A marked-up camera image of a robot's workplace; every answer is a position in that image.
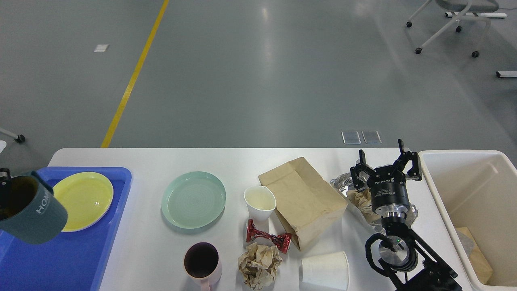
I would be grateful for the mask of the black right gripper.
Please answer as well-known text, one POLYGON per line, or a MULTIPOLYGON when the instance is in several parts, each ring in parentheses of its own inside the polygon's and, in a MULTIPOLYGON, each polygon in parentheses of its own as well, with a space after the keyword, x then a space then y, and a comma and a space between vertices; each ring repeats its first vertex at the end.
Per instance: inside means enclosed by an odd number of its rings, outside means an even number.
POLYGON ((369 167, 363 150, 359 150, 359 160, 351 167, 351 178, 355 190, 370 189, 372 210, 381 218, 407 218, 410 210, 406 180, 422 180, 420 158, 417 152, 404 147, 402 139, 398 139, 399 157, 391 166, 393 176, 378 175, 376 169, 369 167))

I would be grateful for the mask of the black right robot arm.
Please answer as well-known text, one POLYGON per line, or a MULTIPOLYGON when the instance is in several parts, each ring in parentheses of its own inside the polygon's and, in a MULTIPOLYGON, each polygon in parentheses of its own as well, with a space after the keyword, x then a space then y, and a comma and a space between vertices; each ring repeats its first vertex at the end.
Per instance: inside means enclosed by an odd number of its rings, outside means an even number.
POLYGON ((370 191, 372 210, 385 230, 366 241, 367 261, 397 291, 460 291, 454 269, 407 224, 411 204, 406 181, 420 181, 422 174, 418 154, 406 149, 401 139, 398 144, 399 157, 393 164, 371 168, 360 150, 350 169, 354 187, 370 191))

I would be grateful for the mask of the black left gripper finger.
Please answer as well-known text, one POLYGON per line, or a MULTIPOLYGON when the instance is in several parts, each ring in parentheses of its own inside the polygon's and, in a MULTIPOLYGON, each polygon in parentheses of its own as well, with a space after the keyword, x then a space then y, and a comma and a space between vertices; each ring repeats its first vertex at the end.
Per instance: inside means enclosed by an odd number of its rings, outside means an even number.
POLYGON ((0 218, 8 217, 7 208, 11 195, 12 181, 11 171, 9 168, 0 169, 0 218))

